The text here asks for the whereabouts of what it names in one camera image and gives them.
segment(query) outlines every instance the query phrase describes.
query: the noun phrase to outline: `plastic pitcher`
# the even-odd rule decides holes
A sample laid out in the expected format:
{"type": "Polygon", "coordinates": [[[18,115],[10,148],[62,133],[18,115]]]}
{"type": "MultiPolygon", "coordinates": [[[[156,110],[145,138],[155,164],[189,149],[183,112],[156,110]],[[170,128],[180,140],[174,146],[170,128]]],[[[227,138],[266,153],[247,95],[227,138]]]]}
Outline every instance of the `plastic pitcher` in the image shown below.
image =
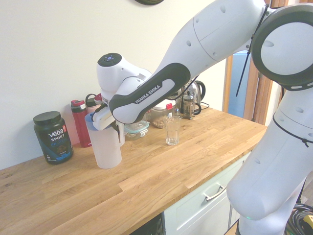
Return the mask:
{"type": "Polygon", "coordinates": [[[119,138],[111,125],[102,131],[94,128],[91,116],[92,114],[86,115],[85,121],[97,165],[102,169],[113,168],[122,161],[121,146],[125,143],[124,124],[116,122],[120,131],[119,138]]]}

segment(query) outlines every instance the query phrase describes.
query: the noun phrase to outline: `vega sport container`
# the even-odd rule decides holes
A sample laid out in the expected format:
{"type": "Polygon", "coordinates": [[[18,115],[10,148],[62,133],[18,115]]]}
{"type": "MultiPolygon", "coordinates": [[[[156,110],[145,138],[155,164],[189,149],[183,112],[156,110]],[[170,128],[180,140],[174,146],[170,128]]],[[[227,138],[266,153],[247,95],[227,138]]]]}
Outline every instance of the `vega sport container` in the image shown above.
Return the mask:
{"type": "Polygon", "coordinates": [[[72,157],[73,147],[65,121],[59,112],[39,114],[33,121],[37,139],[48,163],[60,164],[72,157]]]}

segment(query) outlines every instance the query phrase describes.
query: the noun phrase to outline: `drawer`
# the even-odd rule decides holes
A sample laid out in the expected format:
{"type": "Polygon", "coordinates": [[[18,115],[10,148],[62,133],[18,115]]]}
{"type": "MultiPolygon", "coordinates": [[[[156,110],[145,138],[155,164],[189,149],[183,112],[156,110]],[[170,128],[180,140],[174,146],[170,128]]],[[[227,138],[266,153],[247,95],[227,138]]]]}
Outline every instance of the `drawer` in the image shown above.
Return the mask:
{"type": "Polygon", "coordinates": [[[220,198],[215,206],[185,226],[181,235],[224,235],[228,230],[230,203],[226,191],[220,198]]]}
{"type": "Polygon", "coordinates": [[[245,160],[248,155],[249,154],[245,155],[165,210],[166,234],[181,234],[187,227],[217,205],[223,199],[223,195],[226,195],[226,185],[242,166],[243,160],[245,160]]]}

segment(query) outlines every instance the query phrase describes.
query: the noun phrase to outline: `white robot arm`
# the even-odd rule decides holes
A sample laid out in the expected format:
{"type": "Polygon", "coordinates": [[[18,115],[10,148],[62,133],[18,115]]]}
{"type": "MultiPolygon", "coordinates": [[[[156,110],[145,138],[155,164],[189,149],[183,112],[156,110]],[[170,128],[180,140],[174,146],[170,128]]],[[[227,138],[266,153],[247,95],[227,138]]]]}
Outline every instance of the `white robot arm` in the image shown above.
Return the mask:
{"type": "Polygon", "coordinates": [[[249,48],[251,38],[258,70],[289,91],[228,184],[227,195],[241,214],[238,233],[283,235],[301,184],[313,169],[313,4],[273,11],[263,0],[216,0],[181,29],[153,75],[118,54],[102,57],[97,71],[108,107],[94,115],[94,125],[102,123],[97,129],[103,129],[114,119],[141,120],[190,79],[249,48]],[[110,81],[103,81],[106,74],[110,81]]]}

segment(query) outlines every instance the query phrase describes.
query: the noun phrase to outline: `pitcher handle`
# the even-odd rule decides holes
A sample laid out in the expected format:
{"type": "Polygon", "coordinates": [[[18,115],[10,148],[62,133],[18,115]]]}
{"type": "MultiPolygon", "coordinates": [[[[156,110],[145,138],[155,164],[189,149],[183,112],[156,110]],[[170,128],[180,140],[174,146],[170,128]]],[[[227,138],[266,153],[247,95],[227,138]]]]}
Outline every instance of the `pitcher handle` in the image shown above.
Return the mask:
{"type": "Polygon", "coordinates": [[[116,121],[116,125],[119,129],[119,146],[121,147],[125,143],[124,124],[116,121]]]}

